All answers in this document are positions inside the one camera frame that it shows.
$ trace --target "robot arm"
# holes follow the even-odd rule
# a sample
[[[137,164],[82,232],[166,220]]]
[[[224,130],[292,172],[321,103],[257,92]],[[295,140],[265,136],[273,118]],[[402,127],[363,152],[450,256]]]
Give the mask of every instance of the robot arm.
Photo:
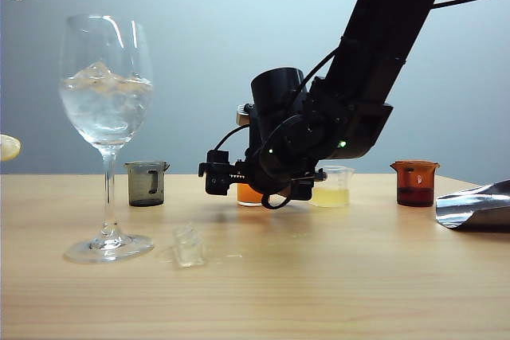
[[[249,147],[245,161],[229,164],[228,152],[210,150],[198,175],[206,192],[226,195],[230,184],[248,183],[265,195],[308,200],[315,166],[326,158],[358,158],[375,144],[392,107],[385,99],[434,0],[358,0],[324,77],[306,79],[296,68],[264,72],[251,83],[246,104]]]

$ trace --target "glass base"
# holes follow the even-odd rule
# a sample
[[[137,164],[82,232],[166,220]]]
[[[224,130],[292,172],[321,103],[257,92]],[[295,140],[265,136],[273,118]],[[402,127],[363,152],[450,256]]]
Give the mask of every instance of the glass base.
[[[105,263],[142,255],[154,248],[152,239],[141,235],[122,235],[114,239],[94,238],[71,246],[64,258],[75,263]]]

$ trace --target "beaker handle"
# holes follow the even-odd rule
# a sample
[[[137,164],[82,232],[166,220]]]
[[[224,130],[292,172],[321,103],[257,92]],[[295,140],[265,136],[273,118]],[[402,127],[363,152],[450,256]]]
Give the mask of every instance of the beaker handle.
[[[149,194],[156,194],[158,191],[158,172],[156,170],[149,170],[149,174],[152,174],[151,189]]]

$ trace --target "small beaker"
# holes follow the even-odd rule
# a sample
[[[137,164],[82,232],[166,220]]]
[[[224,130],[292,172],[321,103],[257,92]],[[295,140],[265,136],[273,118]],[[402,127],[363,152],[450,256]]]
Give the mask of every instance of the small beaker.
[[[263,195],[247,183],[237,184],[237,203],[241,206],[262,206]]]
[[[324,181],[315,182],[310,204],[319,207],[340,207],[349,204],[349,183],[354,169],[345,166],[324,166]]]
[[[434,204],[434,173],[437,162],[422,160],[396,161],[390,165],[397,172],[397,203],[428,207]]]
[[[129,205],[161,205],[165,197],[165,170],[170,166],[164,161],[126,162]]]

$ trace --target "gray wall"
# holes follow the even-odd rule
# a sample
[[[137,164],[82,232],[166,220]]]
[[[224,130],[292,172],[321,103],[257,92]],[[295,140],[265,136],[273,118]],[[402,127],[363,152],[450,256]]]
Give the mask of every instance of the gray wall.
[[[146,27],[156,97],[119,164],[159,158],[174,173],[195,173],[234,127],[236,106],[251,101],[252,78],[280,66],[309,71],[337,45],[354,3],[2,0],[2,132],[23,142],[2,172],[101,172],[99,154],[70,125],[57,94],[71,14],[130,15]],[[395,159],[428,158],[441,163],[439,174],[466,181],[510,178],[509,26],[510,0],[432,11],[390,93],[395,110],[378,143],[363,158],[337,162],[391,172]],[[232,160],[246,142],[243,131],[226,144]]]

